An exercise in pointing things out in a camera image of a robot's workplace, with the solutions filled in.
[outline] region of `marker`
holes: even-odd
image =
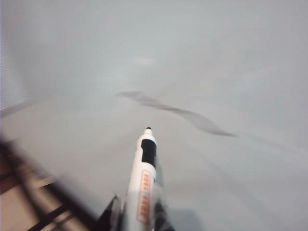
[[[156,177],[156,140],[146,128],[137,141],[135,159],[124,204],[122,230],[148,231],[153,183]]]

